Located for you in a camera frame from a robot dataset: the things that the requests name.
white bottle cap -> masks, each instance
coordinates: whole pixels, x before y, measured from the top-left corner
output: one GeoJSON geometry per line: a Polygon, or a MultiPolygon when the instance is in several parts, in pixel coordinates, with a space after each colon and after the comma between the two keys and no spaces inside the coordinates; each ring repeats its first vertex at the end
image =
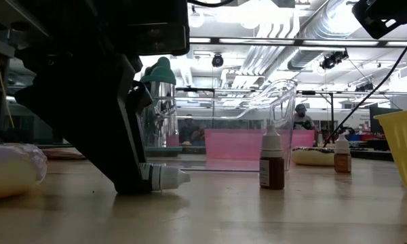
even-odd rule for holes
{"type": "Polygon", "coordinates": [[[345,134],[340,134],[338,140],[336,140],[336,148],[334,153],[336,154],[350,154],[350,143],[345,138],[345,134]]]}
{"type": "Polygon", "coordinates": [[[282,151],[282,141],[274,125],[267,125],[267,132],[263,135],[263,151],[282,151]]]}
{"type": "Polygon", "coordinates": [[[190,174],[177,167],[161,167],[160,190],[176,189],[185,182],[190,182],[190,174]]]}

workbench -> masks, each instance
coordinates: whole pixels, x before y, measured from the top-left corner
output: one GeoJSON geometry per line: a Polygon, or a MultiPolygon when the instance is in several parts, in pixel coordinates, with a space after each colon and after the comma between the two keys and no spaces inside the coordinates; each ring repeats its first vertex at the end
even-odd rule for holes
{"type": "Polygon", "coordinates": [[[40,186],[0,200],[0,243],[407,243],[391,162],[292,167],[279,191],[253,172],[190,173],[178,190],[125,197],[87,161],[52,161],[40,186]]]}

wire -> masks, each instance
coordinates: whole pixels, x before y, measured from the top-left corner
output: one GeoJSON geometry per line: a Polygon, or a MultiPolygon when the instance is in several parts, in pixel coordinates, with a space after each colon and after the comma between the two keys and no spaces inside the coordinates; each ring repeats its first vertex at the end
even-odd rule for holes
{"type": "Polygon", "coordinates": [[[12,126],[12,129],[15,129],[14,120],[12,119],[11,110],[9,109],[9,104],[7,103],[7,99],[6,99],[6,88],[5,88],[5,84],[3,82],[3,77],[1,76],[1,69],[0,69],[0,84],[1,84],[1,93],[3,94],[3,99],[5,101],[6,110],[9,115],[9,119],[11,121],[11,126],[12,126]]]}
{"type": "Polygon", "coordinates": [[[398,66],[398,64],[401,62],[401,59],[404,57],[404,55],[407,52],[407,46],[404,48],[404,50],[402,51],[400,57],[396,60],[395,64],[393,65],[393,67],[391,68],[391,70],[389,71],[389,73],[386,75],[386,77],[358,104],[356,105],[356,107],[345,117],[345,119],[338,125],[338,127],[332,132],[332,134],[330,134],[329,138],[326,140],[326,143],[324,143],[324,147],[327,146],[327,144],[329,143],[331,137],[338,131],[338,129],[340,129],[343,124],[347,121],[347,119],[353,115],[353,113],[376,91],[380,88],[380,86],[382,84],[384,84],[384,82],[386,82],[386,80],[388,80],[388,78],[392,75],[392,73],[395,71],[396,67],[398,66]]]}
{"type": "MultiPolygon", "coordinates": [[[[359,69],[350,59],[348,59],[348,61],[350,61],[350,63],[354,66],[354,68],[357,69],[357,71],[359,71],[359,73],[364,77],[365,80],[369,81],[368,78],[366,78],[366,75],[364,75],[364,74],[360,71],[360,69],[359,69]]],[[[396,108],[401,109],[397,104],[393,103],[385,94],[382,94],[382,95],[383,95],[386,99],[388,99],[388,101],[389,101],[390,103],[392,103],[396,108]]]]}
{"type": "Polygon", "coordinates": [[[203,3],[203,2],[197,1],[197,0],[187,0],[187,1],[191,4],[202,6],[202,7],[222,7],[227,4],[232,3],[234,0],[226,0],[226,1],[223,1],[220,3],[203,3]]]}

black cable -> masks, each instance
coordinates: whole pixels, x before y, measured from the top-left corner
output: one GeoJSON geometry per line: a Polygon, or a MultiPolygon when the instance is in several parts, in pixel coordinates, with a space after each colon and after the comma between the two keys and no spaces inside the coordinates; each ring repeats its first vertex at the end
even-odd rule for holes
{"type": "Polygon", "coordinates": [[[220,3],[202,3],[201,1],[197,1],[197,0],[187,0],[187,2],[194,4],[194,5],[198,5],[198,6],[202,6],[202,7],[222,7],[225,6],[226,4],[230,4],[232,3],[234,0],[226,0],[220,3]]]}
{"type": "Polygon", "coordinates": [[[343,124],[347,121],[347,119],[353,115],[353,113],[372,95],[375,93],[376,90],[378,90],[380,88],[380,86],[382,84],[384,84],[384,82],[386,82],[386,80],[388,80],[388,78],[392,75],[392,73],[395,71],[396,67],[398,66],[398,64],[401,62],[401,59],[404,57],[404,55],[407,52],[407,46],[404,48],[404,50],[402,51],[400,57],[396,60],[395,64],[393,65],[393,67],[391,68],[391,70],[389,71],[389,74],[386,75],[386,77],[345,117],[345,119],[339,123],[338,127],[330,134],[330,136],[327,138],[326,143],[324,143],[324,147],[327,146],[327,144],[329,143],[330,139],[333,137],[333,135],[338,131],[339,128],[341,128],[343,126],[343,124]]]}
{"type": "MultiPolygon", "coordinates": [[[[351,61],[350,59],[348,59],[348,61],[350,61],[350,63],[354,66],[354,68],[357,69],[357,71],[359,71],[359,73],[364,77],[365,80],[369,81],[369,79],[366,78],[366,76],[365,76],[365,75],[360,71],[360,69],[353,63],[353,61],[351,61]]],[[[388,99],[388,101],[389,101],[390,103],[392,103],[395,107],[397,107],[398,109],[401,109],[397,104],[394,104],[385,94],[381,94],[381,95],[383,95],[386,99],[388,99]]]]}

yellow container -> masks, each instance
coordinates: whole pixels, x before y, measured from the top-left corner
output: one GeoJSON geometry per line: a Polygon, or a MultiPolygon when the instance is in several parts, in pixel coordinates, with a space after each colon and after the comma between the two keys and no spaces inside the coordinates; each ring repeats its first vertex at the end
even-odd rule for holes
{"type": "Polygon", "coordinates": [[[407,111],[374,116],[385,131],[402,182],[407,186],[407,111]]]}

